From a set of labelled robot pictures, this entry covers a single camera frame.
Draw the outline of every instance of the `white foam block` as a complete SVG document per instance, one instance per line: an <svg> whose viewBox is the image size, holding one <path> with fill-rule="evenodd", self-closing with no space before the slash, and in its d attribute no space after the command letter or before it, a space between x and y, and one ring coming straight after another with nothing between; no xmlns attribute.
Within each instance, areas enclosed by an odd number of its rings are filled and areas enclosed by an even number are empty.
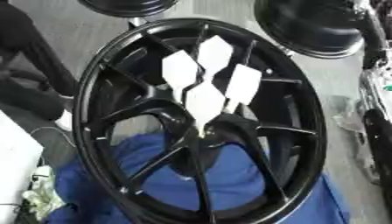
<svg viewBox="0 0 392 224"><path fill-rule="evenodd" d="M0 110L0 204L20 204L43 147ZM14 206L0 206L0 223L12 223Z"/></svg>
<svg viewBox="0 0 392 224"><path fill-rule="evenodd" d="M204 136L206 124L221 113L225 100L225 96L207 81L188 91L186 109L196 120L200 137Z"/></svg>
<svg viewBox="0 0 392 224"><path fill-rule="evenodd" d="M162 62L162 76L173 89L174 98L181 102L184 88L196 81L198 64L185 51L175 52Z"/></svg>
<svg viewBox="0 0 392 224"><path fill-rule="evenodd" d="M240 103L249 105L255 97L262 80L262 72L238 64L228 84L226 97L230 99L226 110L234 113Z"/></svg>
<svg viewBox="0 0 392 224"><path fill-rule="evenodd" d="M234 48L219 36L201 43L198 62L205 69L204 79L210 81L223 68L228 66Z"/></svg>

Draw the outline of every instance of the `white shoe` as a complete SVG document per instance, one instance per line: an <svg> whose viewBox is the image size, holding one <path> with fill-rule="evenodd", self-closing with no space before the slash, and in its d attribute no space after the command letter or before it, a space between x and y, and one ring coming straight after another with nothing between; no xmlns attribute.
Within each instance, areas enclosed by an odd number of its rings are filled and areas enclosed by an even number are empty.
<svg viewBox="0 0 392 224"><path fill-rule="evenodd" d="M68 112L66 109L63 112L61 118L54 121L57 126L65 131L72 131L72 114Z"/></svg>

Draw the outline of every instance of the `concrete floor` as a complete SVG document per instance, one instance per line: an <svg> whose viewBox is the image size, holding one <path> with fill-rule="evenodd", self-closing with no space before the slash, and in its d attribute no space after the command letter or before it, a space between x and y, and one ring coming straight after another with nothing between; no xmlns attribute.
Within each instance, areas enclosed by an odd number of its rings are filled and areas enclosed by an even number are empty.
<svg viewBox="0 0 392 224"><path fill-rule="evenodd" d="M181 0L165 17L217 18L265 34L253 17L254 0ZM106 17L85 9L77 1L13 0L36 22L50 45L77 77L96 51L126 28L123 19ZM322 60L296 55L293 58L316 88L325 111L329 144L325 171L342 191L354 224L390 223L378 186L370 184L354 164L353 137L339 129L332 117L345 99L358 98L361 54L345 59ZM21 59L19 66L33 69Z"/></svg>

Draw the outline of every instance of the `blue cloth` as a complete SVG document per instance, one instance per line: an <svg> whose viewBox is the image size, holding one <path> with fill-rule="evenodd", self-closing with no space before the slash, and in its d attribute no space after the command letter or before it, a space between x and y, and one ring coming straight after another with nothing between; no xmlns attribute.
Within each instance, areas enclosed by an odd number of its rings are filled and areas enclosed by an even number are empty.
<svg viewBox="0 0 392 224"><path fill-rule="evenodd" d="M147 161L159 154L164 145L160 134L132 137L113 149L122 169L131 175ZM79 160L57 171L56 191L59 196L78 209L64 206L49 215L47 223L109 224L130 223L102 189L86 174ZM226 146L216 164L206 173L213 208L238 207L263 193L263 176L244 150ZM199 199L191 179L180 177L168 166L154 173L143 185L150 196L165 203L197 210ZM349 212L339 193L324 175L315 185L307 201L286 220L285 224L345 224Z"/></svg>

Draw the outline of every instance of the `electrical cord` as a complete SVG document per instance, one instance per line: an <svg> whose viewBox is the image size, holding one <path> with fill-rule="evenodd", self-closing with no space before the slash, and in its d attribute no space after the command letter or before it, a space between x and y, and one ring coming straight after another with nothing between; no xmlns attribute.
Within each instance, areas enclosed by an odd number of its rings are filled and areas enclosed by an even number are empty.
<svg viewBox="0 0 392 224"><path fill-rule="evenodd" d="M76 148L75 143L71 140L71 138L61 129L58 128L54 128L54 127L41 127L41 128L37 128L34 129L33 131L30 132L30 135L34 135L37 132L41 131L41 130L56 130L57 132L59 132L65 139L66 141L74 148Z"/></svg>

